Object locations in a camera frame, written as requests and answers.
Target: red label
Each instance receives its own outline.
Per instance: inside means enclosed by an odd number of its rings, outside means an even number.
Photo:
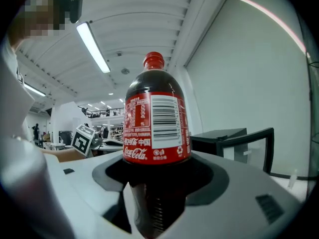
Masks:
[[[123,157],[159,165],[190,156],[185,102],[166,92],[135,95],[125,101]]]

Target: recycling symbol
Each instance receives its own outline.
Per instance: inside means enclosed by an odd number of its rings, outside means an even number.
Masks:
[[[182,154],[182,153],[183,153],[183,148],[182,148],[181,146],[179,146],[179,147],[177,148],[177,153],[178,153],[178,154]]]

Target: fluorescent light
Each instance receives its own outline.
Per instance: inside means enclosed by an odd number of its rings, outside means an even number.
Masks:
[[[24,86],[25,86],[27,89],[29,89],[29,90],[31,90],[31,91],[37,93],[38,95],[40,95],[40,96],[42,96],[42,97],[45,97],[45,93],[43,93],[43,92],[41,92],[41,91],[39,91],[39,90],[36,90],[35,88],[31,87],[29,84],[24,83]]]
[[[255,7],[259,11],[263,12],[266,14],[269,18],[271,18],[274,22],[276,22],[279,26],[282,27],[284,31],[294,40],[294,42],[298,45],[298,47],[301,49],[301,51],[306,54],[306,47],[303,44],[303,42],[300,41],[300,39],[297,37],[297,35],[281,20],[279,19],[276,15],[274,15],[271,11],[268,11],[266,8],[260,6],[259,4],[250,1],[250,0],[240,0],[245,3],[250,4],[251,6]]]
[[[91,53],[92,57],[94,58],[95,62],[100,67],[101,71],[103,73],[109,73],[110,68],[106,64],[104,58],[102,57],[102,54],[93,38],[92,32],[89,28],[89,25],[87,22],[82,23],[81,25],[78,25],[76,27],[76,30],[78,30],[84,44],[88,48],[89,52]]]

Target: coca-cola bottle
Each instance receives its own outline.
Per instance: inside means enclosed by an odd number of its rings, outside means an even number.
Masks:
[[[183,92],[150,52],[125,98],[123,159],[137,205],[136,226],[158,237],[183,212],[190,140]]]

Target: railing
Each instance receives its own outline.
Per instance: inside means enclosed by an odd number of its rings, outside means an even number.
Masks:
[[[118,116],[118,115],[124,115],[125,108],[117,108],[117,109],[106,109],[106,110],[99,110],[99,111],[90,111],[85,109],[83,112],[84,115],[88,118],[94,119],[94,118],[103,118],[103,117],[112,117],[112,116]]]

